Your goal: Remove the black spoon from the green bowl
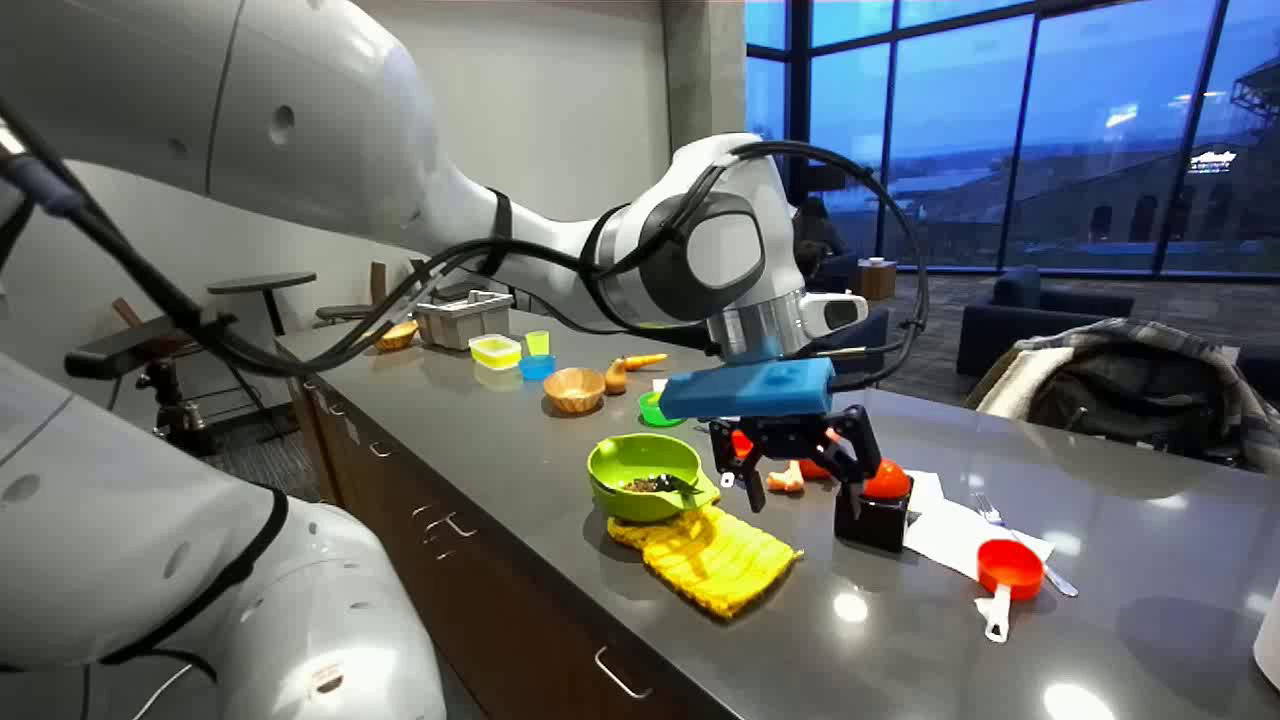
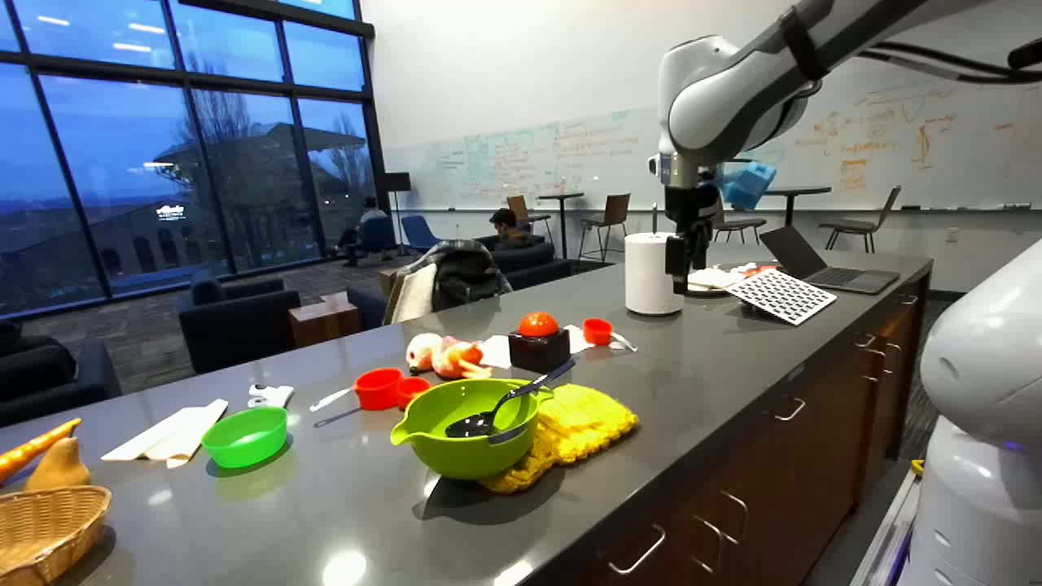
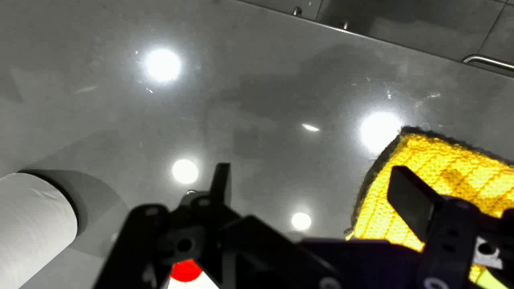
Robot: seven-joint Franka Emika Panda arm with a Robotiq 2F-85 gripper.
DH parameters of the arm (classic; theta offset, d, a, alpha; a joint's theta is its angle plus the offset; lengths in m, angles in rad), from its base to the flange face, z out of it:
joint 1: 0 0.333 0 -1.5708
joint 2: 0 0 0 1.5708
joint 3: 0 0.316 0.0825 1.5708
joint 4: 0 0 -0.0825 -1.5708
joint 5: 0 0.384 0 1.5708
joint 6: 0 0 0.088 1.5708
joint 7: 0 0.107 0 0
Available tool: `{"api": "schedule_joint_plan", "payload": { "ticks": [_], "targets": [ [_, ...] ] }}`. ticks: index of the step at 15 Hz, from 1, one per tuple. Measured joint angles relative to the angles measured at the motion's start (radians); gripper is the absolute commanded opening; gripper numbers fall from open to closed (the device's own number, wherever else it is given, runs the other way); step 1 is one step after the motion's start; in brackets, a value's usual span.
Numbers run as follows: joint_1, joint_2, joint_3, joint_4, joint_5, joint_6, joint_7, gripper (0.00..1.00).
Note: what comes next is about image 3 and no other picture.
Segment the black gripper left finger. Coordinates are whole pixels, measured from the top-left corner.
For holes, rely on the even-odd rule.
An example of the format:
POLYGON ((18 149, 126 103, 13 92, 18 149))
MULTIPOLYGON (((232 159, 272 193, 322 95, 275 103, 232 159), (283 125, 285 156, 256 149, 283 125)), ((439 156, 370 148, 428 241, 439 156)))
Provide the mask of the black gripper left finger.
POLYGON ((193 260, 219 289, 344 289, 322 257, 229 207, 232 167, 219 164, 211 188, 171 210, 131 210, 94 289, 164 289, 172 267, 193 260))

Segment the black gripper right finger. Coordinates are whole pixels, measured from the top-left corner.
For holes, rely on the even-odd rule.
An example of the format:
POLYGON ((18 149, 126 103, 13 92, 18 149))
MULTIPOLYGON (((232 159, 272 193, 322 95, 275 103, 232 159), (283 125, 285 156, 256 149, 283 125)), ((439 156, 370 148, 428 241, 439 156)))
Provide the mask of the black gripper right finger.
POLYGON ((460 198, 442 196, 413 170, 391 172, 388 201, 425 243, 417 271, 421 289, 481 289, 470 279, 482 265, 503 284, 514 284, 514 210, 490 217, 460 198))

